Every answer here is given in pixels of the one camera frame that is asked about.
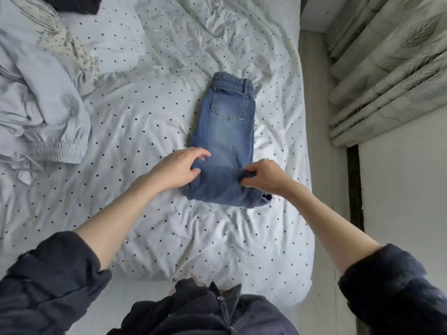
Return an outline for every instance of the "hand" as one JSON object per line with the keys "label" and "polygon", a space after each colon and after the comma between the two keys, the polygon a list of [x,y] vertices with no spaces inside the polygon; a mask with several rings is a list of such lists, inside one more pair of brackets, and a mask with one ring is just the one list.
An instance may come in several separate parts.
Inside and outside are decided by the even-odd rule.
{"label": "hand", "polygon": [[211,153],[204,148],[186,148],[169,154],[161,160],[148,174],[159,191],[179,188],[194,180],[200,169],[191,169],[196,158],[205,160]]}
{"label": "hand", "polygon": [[254,177],[242,179],[240,182],[242,186],[257,188],[270,194],[283,196],[284,190],[294,182],[273,160],[263,158],[243,169],[255,171],[257,174]]}

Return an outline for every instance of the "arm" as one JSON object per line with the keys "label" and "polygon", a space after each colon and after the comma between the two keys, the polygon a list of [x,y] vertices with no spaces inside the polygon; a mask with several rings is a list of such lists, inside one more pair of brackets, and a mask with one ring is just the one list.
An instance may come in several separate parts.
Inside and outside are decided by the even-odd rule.
{"label": "arm", "polygon": [[302,214],[337,269],[340,289],[374,334],[447,334],[447,298],[427,280],[409,253],[371,237],[293,181],[274,161],[245,168],[257,173],[241,184],[280,195]]}
{"label": "arm", "polygon": [[191,164],[205,156],[202,148],[172,153],[75,232],[56,233],[21,255],[0,281],[0,333],[66,332],[110,281],[104,269],[148,203],[192,181],[200,170]]}

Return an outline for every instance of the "gray jacket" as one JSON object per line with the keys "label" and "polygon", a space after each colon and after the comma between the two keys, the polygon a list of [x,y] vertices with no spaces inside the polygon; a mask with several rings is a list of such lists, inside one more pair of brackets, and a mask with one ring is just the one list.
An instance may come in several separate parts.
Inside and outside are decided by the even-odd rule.
{"label": "gray jacket", "polygon": [[37,46],[39,34],[0,0],[0,162],[30,184],[39,161],[79,163],[90,117],[81,96],[94,88],[69,58]]}

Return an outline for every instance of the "curtain fold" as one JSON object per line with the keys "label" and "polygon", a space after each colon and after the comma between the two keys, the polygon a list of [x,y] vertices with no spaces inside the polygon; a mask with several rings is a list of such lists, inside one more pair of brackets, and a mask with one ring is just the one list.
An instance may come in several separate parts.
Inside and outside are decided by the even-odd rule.
{"label": "curtain fold", "polygon": [[329,95],[336,145],[447,104],[447,0],[348,0],[326,43],[340,80]]}

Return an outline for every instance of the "person's left hand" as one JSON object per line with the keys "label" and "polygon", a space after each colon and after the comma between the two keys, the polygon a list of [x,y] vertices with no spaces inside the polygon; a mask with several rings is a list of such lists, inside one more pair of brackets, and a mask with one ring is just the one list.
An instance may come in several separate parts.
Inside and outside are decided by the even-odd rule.
{"label": "person's left hand", "polygon": [[211,153],[204,148],[182,149],[166,156],[144,176],[151,178],[159,191],[179,188],[200,174],[199,168],[191,169],[194,160],[205,160],[210,156]]}

